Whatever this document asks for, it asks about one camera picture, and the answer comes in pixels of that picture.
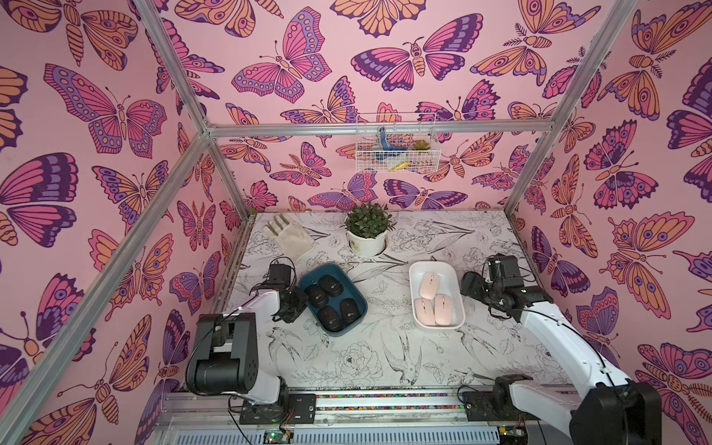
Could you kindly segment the white storage box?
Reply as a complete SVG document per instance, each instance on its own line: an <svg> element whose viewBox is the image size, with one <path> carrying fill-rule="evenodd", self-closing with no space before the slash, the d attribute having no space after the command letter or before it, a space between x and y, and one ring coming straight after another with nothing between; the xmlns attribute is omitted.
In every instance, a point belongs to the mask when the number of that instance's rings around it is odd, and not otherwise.
<svg viewBox="0 0 712 445"><path fill-rule="evenodd" d="M456 270L442 261L417 261L410 266L412 313L418 328L450 331L461 328L467 316Z"/></svg>

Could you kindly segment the pink mouse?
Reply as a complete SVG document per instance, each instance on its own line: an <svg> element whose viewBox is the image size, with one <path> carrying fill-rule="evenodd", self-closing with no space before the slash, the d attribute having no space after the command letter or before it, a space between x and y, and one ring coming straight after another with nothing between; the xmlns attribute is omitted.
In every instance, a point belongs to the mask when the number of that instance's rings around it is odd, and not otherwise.
<svg viewBox="0 0 712 445"><path fill-rule="evenodd" d="M441 277L438 274L424 273L419 287L420 297L424 300L434 300L439 292L439 283L441 283Z"/></svg>
<svg viewBox="0 0 712 445"><path fill-rule="evenodd" d="M435 314L433 303L428 299L416 299L413 301L413 311L416 320L423 326L435 326Z"/></svg>
<svg viewBox="0 0 712 445"><path fill-rule="evenodd" d="M452 324L452 298L438 294L433 300L435 321L437 326L450 326Z"/></svg>

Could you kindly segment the black mouse bottom front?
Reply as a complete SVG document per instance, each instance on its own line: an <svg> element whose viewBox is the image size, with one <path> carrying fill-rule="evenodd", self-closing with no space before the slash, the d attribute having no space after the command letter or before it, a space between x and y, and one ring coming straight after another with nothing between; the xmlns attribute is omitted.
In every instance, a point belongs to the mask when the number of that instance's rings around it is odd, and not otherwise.
<svg viewBox="0 0 712 445"><path fill-rule="evenodd" d="M317 319L321 324L322 328L324 328L327 332L330 333L339 332L344 327L343 321L340 318L339 314L331 306L321 308L317 313Z"/></svg>

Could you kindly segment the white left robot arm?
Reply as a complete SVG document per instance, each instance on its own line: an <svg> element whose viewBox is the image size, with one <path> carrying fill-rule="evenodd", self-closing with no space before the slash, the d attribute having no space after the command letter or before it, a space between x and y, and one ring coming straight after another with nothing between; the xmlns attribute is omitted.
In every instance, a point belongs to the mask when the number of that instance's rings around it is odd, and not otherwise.
<svg viewBox="0 0 712 445"><path fill-rule="evenodd" d="M261 369L258 327L266 322L291 324L306 308L293 261L285 256L272 260L246 302L230 313L198 320L198 337L185 369L187 389L197 396L226 395L257 409L285 411L289 390L283 378Z"/></svg>

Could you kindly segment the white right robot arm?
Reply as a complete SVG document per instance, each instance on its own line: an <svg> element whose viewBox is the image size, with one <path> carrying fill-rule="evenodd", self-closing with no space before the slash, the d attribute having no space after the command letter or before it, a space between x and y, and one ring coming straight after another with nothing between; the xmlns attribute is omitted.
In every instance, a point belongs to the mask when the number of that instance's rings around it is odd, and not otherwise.
<svg viewBox="0 0 712 445"><path fill-rule="evenodd" d="M631 379L597 352L541 287L526 286L516 257L491 256L487 267L487 277L464 274L462 295L530 331L577 391L561 394L523 374L499 376L491 389L493 413L528 413L575 444L661 443L662 402L653 386Z"/></svg>

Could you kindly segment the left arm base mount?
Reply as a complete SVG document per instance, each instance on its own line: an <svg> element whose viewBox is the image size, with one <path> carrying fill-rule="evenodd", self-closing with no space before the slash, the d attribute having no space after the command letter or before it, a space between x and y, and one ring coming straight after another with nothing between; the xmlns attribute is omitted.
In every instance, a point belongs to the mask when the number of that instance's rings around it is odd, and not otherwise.
<svg viewBox="0 0 712 445"><path fill-rule="evenodd" d="M246 403L241 410L241 425L313 424L316 415L314 393L289 393L281 391L272 404Z"/></svg>

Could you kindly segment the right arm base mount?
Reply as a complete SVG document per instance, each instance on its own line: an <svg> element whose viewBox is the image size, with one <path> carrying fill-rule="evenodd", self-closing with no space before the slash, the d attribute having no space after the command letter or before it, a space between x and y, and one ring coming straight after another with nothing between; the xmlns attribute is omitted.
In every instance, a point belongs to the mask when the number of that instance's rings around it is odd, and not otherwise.
<svg viewBox="0 0 712 445"><path fill-rule="evenodd" d="M537 420L534 415L515 408L512 402L508 391L512 384L519 381L532 381L532 377L523 374L499 376L490 389L461 385L456 391L456 398L464 406L469 422Z"/></svg>

